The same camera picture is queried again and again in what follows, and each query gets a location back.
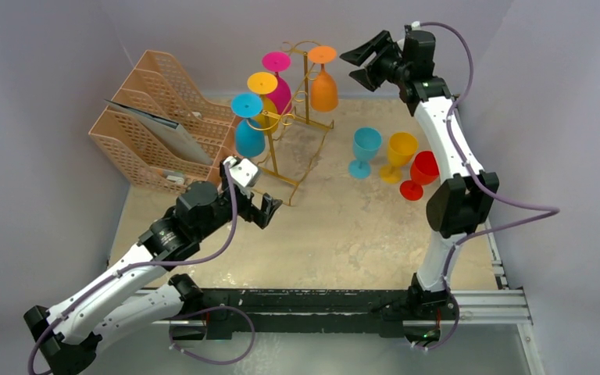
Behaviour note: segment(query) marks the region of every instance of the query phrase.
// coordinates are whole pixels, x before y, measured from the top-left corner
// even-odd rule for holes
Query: orange plastic organizer
[[[229,106],[207,101],[172,55],[146,51],[113,101],[181,123],[213,159],[211,166],[180,159],[135,118],[107,107],[88,133],[134,186],[180,194],[195,180],[220,183],[220,162],[236,155],[239,119]],[[164,171],[182,173],[184,184]]]

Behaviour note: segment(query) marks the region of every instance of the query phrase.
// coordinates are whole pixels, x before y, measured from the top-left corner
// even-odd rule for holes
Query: blue goblet
[[[237,153],[245,158],[260,155],[266,149],[266,139],[262,131],[252,128],[261,129],[261,125],[252,117],[261,113],[263,101],[252,93],[240,94],[231,102],[231,108],[236,116],[243,119],[235,131]]]
[[[355,160],[348,164],[348,172],[351,176],[363,179],[371,174],[369,161],[378,153],[383,138],[378,130],[372,127],[361,127],[355,131],[353,136],[353,154]]]

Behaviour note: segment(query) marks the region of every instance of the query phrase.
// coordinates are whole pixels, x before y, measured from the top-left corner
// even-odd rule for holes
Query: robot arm
[[[223,191],[205,181],[190,184],[176,205],[167,209],[116,264],[67,300],[49,309],[35,306],[24,315],[36,340],[56,322],[41,343],[41,352],[54,374],[81,372],[113,342],[153,321],[177,315],[201,295],[188,275],[178,275],[149,296],[123,304],[178,266],[177,262],[198,252],[204,238],[232,220],[232,191],[225,168],[234,182],[237,214],[262,229],[270,223],[282,201],[265,194],[260,209],[252,204],[250,188],[260,177],[259,168],[247,159],[225,159],[220,166]],[[63,315],[86,294],[90,295]]]
[[[364,45],[341,55],[353,65],[361,66],[376,54],[363,69],[350,77],[370,91],[385,81],[399,87],[399,98],[408,106],[428,138],[440,170],[441,186],[427,203],[427,219],[433,230],[429,249],[422,266],[413,278],[411,288],[419,304],[440,303],[447,298],[444,277],[449,278],[453,262],[447,266],[452,246],[483,223],[493,199],[473,182],[479,179],[485,187],[498,190],[498,177],[484,171],[473,156],[456,119],[452,120],[455,141],[468,155],[476,176],[471,176],[449,137],[445,119],[453,104],[445,81],[434,75],[435,36],[417,30],[419,24],[405,27],[405,37],[395,42],[388,31],[381,31]],[[457,248],[452,261],[458,256]]]

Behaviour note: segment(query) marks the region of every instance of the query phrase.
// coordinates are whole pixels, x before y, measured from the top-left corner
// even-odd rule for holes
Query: cable
[[[222,245],[222,248],[220,248],[220,250],[216,251],[212,255],[206,256],[205,258],[196,259],[196,260],[186,260],[186,261],[182,261],[182,262],[159,261],[159,262],[132,263],[128,266],[125,266],[121,270],[117,270],[115,272],[115,274],[117,274],[119,277],[121,277],[127,271],[132,270],[133,268],[138,268],[138,267],[143,267],[143,266],[172,266],[172,267],[191,266],[194,264],[205,263],[205,262],[208,262],[209,260],[213,260],[213,259],[217,258],[218,256],[220,256],[224,251],[226,251],[227,248],[229,247],[229,245],[231,245],[231,242],[233,241],[234,235],[236,232],[236,226],[238,224],[238,205],[237,205],[237,201],[236,201],[236,192],[235,192],[233,177],[231,177],[231,173],[228,168],[224,168],[224,173],[227,176],[227,183],[228,183],[229,193],[230,193],[230,197],[231,197],[231,230],[229,231],[229,236],[225,240],[224,245]],[[31,350],[31,353],[29,354],[28,363],[27,363],[29,375],[49,375],[52,373],[51,370],[46,371],[44,373],[36,373],[34,370],[35,356],[38,353],[38,350],[40,350],[42,343],[45,341],[47,336],[49,336],[62,321],[67,319],[67,317],[71,314],[71,312],[74,311],[82,302],[84,302],[88,297],[92,296],[95,292],[102,289],[105,285],[107,285],[114,279],[116,279],[116,276],[114,276],[113,274],[105,277],[104,280],[98,282],[95,286],[93,286],[88,291],[86,291],[86,293],[82,294],[80,297],[77,297],[77,299],[75,299],[75,301],[72,304],[70,304],[70,306],[68,306],[67,309],[63,310],[60,313],[59,317],[57,317],[54,321],[52,321],[51,324],[49,324],[49,326],[42,332],[40,337],[35,341],[33,350]]]
[[[199,310],[197,312],[193,312],[191,314],[187,314],[187,315],[183,315],[183,316],[175,316],[171,319],[172,320],[185,320],[185,319],[189,319],[194,316],[197,316],[197,315],[201,315],[203,313],[210,313],[211,311],[220,310],[220,309],[230,310],[230,311],[233,311],[235,313],[242,315],[245,318],[245,320],[247,320],[247,324],[249,324],[249,328],[252,330],[252,339],[249,341],[249,346],[247,347],[247,349],[245,349],[245,351],[242,354],[240,354],[238,357],[236,357],[234,359],[230,359],[228,361],[216,361],[215,359],[208,359],[206,357],[201,357],[200,355],[196,355],[195,353],[189,352],[189,351],[181,348],[173,340],[173,335],[171,334],[171,327],[169,328],[169,341],[171,342],[171,346],[169,347],[169,349],[171,349],[171,348],[176,349],[177,351],[187,355],[188,357],[198,359],[199,361],[208,363],[210,365],[231,365],[231,364],[234,364],[234,363],[242,360],[244,357],[246,357],[249,354],[249,352],[252,351],[252,348],[254,348],[256,332],[254,331],[254,323],[252,322],[252,318],[247,316],[247,314],[245,314],[242,310],[236,309],[235,307],[231,307],[231,306],[216,306],[216,307],[210,307],[208,309]]]
[[[452,291],[449,287],[449,282],[447,281],[447,277],[445,277],[445,275],[448,274],[449,265],[452,262],[452,257],[454,255],[454,253],[456,252],[456,249],[459,246],[463,245],[466,241],[469,241],[475,237],[483,236],[483,235],[489,234],[489,233],[498,232],[500,230],[518,227],[519,225],[532,223],[537,220],[542,220],[542,219],[546,219],[548,217],[557,215],[560,212],[560,209],[558,207],[553,207],[550,205],[532,205],[529,203],[517,201],[512,198],[507,198],[502,195],[498,195],[498,194],[494,193],[493,191],[489,190],[486,186],[484,186],[484,184],[482,184],[481,181],[477,178],[477,174],[475,173],[475,170],[473,170],[473,167],[470,165],[470,162],[468,161],[468,158],[466,157],[466,153],[463,152],[463,150],[461,149],[461,146],[456,141],[456,138],[454,136],[454,131],[452,130],[452,117],[454,115],[454,111],[459,106],[459,104],[463,101],[463,99],[465,99],[466,96],[468,96],[468,94],[470,93],[470,88],[473,85],[473,75],[474,75],[474,71],[475,71],[474,63],[473,63],[473,55],[472,55],[472,53],[470,53],[470,47],[468,47],[468,44],[466,43],[466,39],[464,39],[463,36],[461,35],[461,33],[459,33],[454,27],[451,27],[448,24],[441,23],[441,22],[422,22],[422,23],[420,23],[420,26],[421,27],[438,26],[438,27],[442,27],[444,29],[451,31],[459,39],[459,41],[461,42],[461,45],[463,45],[463,48],[466,50],[466,55],[468,56],[468,68],[470,70],[469,75],[468,75],[468,84],[466,85],[466,89],[463,91],[463,93],[449,107],[449,110],[447,111],[447,118],[445,119],[445,124],[447,126],[449,138],[452,141],[452,144],[454,145],[456,152],[459,154],[459,157],[461,158],[463,165],[468,170],[468,173],[470,173],[470,176],[473,177],[473,181],[475,182],[475,185],[477,185],[477,187],[480,190],[482,190],[486,195],[492,197],[496,201],[505,203],[506,205],[511,205],[511,206],[514,206],[514,207],[517,207],[520,209],[528,209],[531,211],[545,212],[545,213],[542,213],[542,214],[539,214],[536,216],[528,217],[523,220],[518,220],[518,221],[515,221],[512,223],[507,223],[507,224],[504,224],[504,225],[501,225],[498,227],[489,228],[486,230],[482,230],[480,232],[468,234],[467,236],[465,236],[465,237],[461,238],[460,240],[458,240],[457,242],[455,242],[454,245],[449,249],[449,253],[448,253],[448,256],[447,256],[447,259],[445,262],[445,267],[443,268],[443,282],[445,283],[445,290],[447,291],[448,295],[450,297],[452,297],[452,299],[454,299],[454,295],[452,294]],[[427,348],[427,350],[439,348],[447,340],[449,340],[449,338],[451,338],[452,335],[454,334],[454,332],[456,331],[456,327],[459,325],[459,304],[455,303],[455,307],[456,307],[456,318],[454,320],[454,325],[452,325],[452,328],[449,330],[449,332],[445,336],[445,339],[439,341],[436,345],[433,345],[433,346]]]

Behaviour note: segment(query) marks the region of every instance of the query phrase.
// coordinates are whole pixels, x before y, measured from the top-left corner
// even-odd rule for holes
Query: yellow glass base
[[[401,168],[395,168],[393,166],[384,166],[378,171],[378,175],[383,182],[388,184],[398,184],[402,180]]]

